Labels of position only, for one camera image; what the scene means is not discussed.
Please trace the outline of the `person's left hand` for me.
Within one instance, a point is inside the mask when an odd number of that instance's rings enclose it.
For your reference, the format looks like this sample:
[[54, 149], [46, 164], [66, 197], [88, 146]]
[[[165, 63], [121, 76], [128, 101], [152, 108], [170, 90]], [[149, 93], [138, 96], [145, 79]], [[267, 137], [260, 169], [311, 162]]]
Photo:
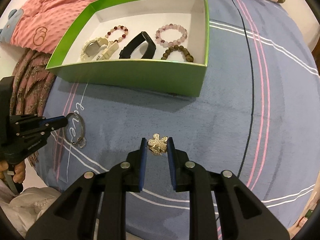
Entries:
[[[9, 164], [6, 161], [0, 162], [0, 179], [1, 180], [5, 179], [4, 171], [6, 171], [8, 168], [9, 168]], [[23, 183], [23, 181], [25, 180], [25, 162], [24, 161], [14, 166], [14, 173], [15, 175], [13, 177], [13, 181], [19, 184]]]

